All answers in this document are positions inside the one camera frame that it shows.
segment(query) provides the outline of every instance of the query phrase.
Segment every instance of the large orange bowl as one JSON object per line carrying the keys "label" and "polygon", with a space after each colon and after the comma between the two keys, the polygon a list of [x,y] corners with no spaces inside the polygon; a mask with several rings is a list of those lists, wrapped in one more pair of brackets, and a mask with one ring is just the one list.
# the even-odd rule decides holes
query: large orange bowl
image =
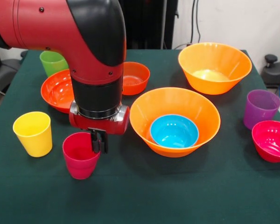
{"label": "large orange bowl", "polygon": [[[194,146],[169,148],[157,145],[150,126],[166,114],[179,114],[192,120],[199,130]],[[135,132],[156,153],[167,157],[182,157],[210,141],[219,131],[221,119],[217,108],[204,96],[182,88],[166,87],[151,90],[135,100],[130,111],[130,122]]]}
{"label": "large orange bowl", "polygon": [[178,61],[190,85],[210,95],[226,93],[252,69],[245,53],[220,43],[190,45],[180,52]]}
{"label": "large orange bowl", "polygon": [[44,81],[41,89],[42,98],[62,113],[70,112],[74,92],[70,79],[70,70],[55,73]]}

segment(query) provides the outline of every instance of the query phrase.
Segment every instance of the yellow cup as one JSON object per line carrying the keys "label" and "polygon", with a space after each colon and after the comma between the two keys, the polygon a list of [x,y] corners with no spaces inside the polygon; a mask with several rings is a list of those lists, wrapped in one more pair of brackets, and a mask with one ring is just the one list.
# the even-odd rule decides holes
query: yellow cup
{"label": "yellow cup", "polygon": [[51,118],[43,112],[29,112],[20,116],[13,131],[33,157],[41,157],[52,149]]}

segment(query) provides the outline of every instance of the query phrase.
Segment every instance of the pink bowl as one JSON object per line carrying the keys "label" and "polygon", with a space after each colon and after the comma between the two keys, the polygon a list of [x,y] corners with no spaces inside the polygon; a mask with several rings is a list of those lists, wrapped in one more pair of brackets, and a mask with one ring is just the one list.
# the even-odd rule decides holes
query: pink bowl
{"label": "pink bowl", "polygon": [[266,120],[252,129],[254,145],[259,155],[268,162],[280,162],[280,122]]}

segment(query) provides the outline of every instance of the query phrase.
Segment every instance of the black knob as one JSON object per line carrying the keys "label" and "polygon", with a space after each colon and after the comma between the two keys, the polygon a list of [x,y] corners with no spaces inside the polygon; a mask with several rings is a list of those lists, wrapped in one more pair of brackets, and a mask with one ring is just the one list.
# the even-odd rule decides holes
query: black knob
{"label": "black knob", "polygon": [[266,63],[273,64],[278,60],[278,58],[276,55],[266,55],[265,60],[266,60]]}

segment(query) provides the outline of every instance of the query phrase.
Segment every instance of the dark green table surface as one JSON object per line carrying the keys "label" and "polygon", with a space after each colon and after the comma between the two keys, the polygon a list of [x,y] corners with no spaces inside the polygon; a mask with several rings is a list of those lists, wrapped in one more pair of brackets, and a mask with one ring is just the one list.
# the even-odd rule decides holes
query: dark green table surface
{"label": "dark green table surface", "polygon": [[[62,142],[80,130],[43,101],[46,75],[39,53],[28,53],[0,107],[0,224],[280,223],[280,164],[258,156],[242,122],[247,93],[265,88],[255,68],[228,93],[207,96],[222,124],[194,153],[162,157],[129,126],[123,136],[110,136],[110,152],[101,156],[93,175],[77,181],[65,167]],[[147,91],[191,89],[178,53],[129,50],[127,60],[151,70]],[[123,97],[123,103],[136,98]],[[53,150],[38,159],[28,156],[12,131],[15,119],[30,111],[52,119]]]}

